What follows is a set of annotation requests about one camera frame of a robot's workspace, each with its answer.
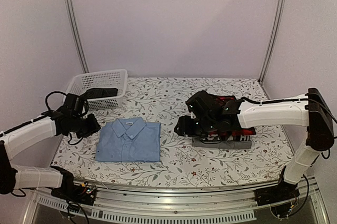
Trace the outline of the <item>grey shirt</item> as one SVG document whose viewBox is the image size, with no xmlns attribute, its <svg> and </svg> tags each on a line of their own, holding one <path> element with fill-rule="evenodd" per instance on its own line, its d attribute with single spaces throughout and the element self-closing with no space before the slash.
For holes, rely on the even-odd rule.
<svg viewBox="0 0 337 224">
<path fill-rule="evenodd" d="M 213 143 L 205 143 L 197 138 L 192 138 L 192 146 L 211 149 L 226 149 L 226 150 L 244 150 L 252 147 L 251 141 L 221 141 Z"/>
</svg>

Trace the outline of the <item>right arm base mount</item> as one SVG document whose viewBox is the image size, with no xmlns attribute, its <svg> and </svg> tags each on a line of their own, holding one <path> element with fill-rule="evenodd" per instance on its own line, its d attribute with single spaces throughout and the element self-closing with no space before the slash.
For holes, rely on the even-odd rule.
<svg viewBox="0 0 337 224">
<path fill-rule="evenodd" d="M 295 207 L 300 195 L 296 184 L 289 184 L 284 181 L 285 168 L 282 169 L 276 185 L 256 189 L 254 191 L 255 201 L 258 206 L 265 206 L 286 201 L 284 204 L 271 207 L 271 213 L 279 218 L 288 218 Z"/>
</svg>

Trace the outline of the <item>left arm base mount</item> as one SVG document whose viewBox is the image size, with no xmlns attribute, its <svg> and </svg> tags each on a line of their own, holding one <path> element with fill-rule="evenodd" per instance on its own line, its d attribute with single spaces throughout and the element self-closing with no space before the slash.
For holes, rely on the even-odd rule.
<svg viewBox="0 0 337 224">
<path fill-rule="evenodd" d="M 75 184 L 74 176 L 71 172 L 57 166 L 51 166 L 62 175 L 60 187 L 51 190 L 51 196 L 71 200 L 79 204 L 93 206 L 96 198 L 96 188 L 89 186 L 87 182 Z"/>
</svg>

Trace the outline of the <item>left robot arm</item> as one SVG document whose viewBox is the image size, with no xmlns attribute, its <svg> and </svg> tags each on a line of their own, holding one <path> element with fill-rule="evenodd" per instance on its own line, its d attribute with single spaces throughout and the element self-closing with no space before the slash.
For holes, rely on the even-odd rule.
<svg viewBox="0 0 337 224">
<path fill-rule="evenodd" d="M 47 108 L 40 116 L 1 132 L 1 194 L 19 189 L 50 188 L 55 197 L 73 200 L 78 196 L 74 176 L 67 170 L 13 165 L 11 160 L 33 145 L 59 135 L 81 140 L 98 132 L 101 127 L 90 114 L 86 99 L 64 94 L 64 103 L 57 110 Z"/>
</svg>

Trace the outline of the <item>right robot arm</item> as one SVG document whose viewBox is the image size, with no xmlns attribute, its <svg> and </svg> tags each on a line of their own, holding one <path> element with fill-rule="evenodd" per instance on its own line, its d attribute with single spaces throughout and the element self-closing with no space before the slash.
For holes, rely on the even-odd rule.
<svg viewBox="0 0 337 224">
<path fill-rule="evenodd" d="M 186 102 L 190 115 L 181 116 L 174 128 L 179 136 L 206 139 L 213 136 L 252 135 L 257 126 L 296 125 L 307 136 L 285 166 L 279 184 L 272 190 L 277 201 L 293 191 L 318 156 L 335 143 L 332 115 L 321 93 L 309 88 L 306 94 L 287 99 L 254 101 L 246 97 L 218 96 L 199 91 Z"/>
</svg>

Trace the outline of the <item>black shirt white letters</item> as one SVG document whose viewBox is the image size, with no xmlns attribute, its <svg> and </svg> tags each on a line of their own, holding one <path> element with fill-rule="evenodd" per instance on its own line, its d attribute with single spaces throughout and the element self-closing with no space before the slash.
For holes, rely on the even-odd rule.
<svg viewBox="0 0 337 224">
<path fill-rule="evenodd" d="M 249 135 L 214 135 L 206 138 L 200 138 L 202 143 L 216 144 L 221 142 L 247 142 L 250 141 Z"/>
</svg>

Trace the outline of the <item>red black plaid shirt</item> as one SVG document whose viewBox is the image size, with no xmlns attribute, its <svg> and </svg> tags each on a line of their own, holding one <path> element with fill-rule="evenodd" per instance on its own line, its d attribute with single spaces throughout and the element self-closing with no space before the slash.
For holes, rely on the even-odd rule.
<svg viewBox="0 0 337 224">
<path fill-rule="evenodd" d="M 254 127 L 244 128 L 239 123 L 239 107 L 243 103 L 235 96 L 210 97 L 205 104 L 210 104 L 199 120 L 199 126 L 208 135 L 219 134 L 225 136 L 256 135 Z"/>
</svg>

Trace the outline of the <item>light blue long sleeve shirt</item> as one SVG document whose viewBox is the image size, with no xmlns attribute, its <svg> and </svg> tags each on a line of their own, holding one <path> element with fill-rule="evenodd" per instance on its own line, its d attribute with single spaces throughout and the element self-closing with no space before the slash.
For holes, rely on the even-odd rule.
<svg viewBox="0 0 337 224">
<path fill-rule="evenodd" d="M 159 162 L 161 124 L 142 117 L 116 119 L 100 130 L 95 160 L 99 162 Z"/>
</svg>

